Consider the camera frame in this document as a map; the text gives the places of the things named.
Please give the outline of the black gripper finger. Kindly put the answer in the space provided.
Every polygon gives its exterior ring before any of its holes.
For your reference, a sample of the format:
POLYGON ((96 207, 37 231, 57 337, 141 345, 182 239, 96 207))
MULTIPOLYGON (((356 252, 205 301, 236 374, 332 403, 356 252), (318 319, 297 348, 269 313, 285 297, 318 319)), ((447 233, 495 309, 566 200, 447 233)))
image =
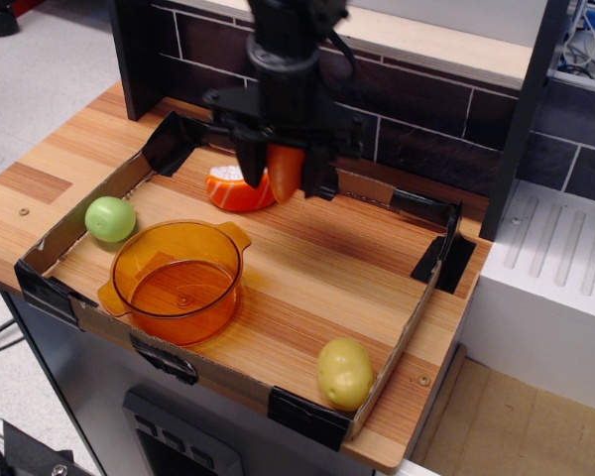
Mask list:
POLYGON ((313 146, 306 150, 301 170, 301 190, 305 198, 319 194, 328 171, 329 151, 324 147, 313 146))
POLYGON ((258 188, 266 167, 267 144, 245 139, 237 139, 235 152, 243 180, 249 186, 258 188))

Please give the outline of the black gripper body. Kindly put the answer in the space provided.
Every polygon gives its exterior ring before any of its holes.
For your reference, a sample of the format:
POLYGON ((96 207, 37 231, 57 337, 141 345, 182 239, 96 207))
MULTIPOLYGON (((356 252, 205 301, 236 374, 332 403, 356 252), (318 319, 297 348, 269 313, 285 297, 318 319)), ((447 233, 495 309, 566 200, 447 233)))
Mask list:
POLYGON ((246 53, 257 81, 211 89, 203 96, 211 110, 210 130, 229 137, 240 160, 265 160, 272 145, 298 149, 316 160, 361 155, 363 119, 324 91, 318 42, 274 46, 250 37, 246 53))

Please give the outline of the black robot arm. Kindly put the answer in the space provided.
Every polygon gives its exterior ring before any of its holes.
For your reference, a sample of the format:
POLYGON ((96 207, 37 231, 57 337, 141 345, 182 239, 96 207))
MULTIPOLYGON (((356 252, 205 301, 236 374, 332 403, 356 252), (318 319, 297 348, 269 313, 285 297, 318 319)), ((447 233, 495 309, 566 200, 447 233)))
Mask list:
POLYGON ((343 1, 252 1, 254 32, 246 52, 257 81, 210 90, 204 100, 212 127, 231 137, 245 182, 263 176, 279 203, 297 190, 318 193, 340 155, 358 157, 363 118, 328 97, 320 74, 320 47, 331 42, 356 62, 335 32, 347 17, 343 1))

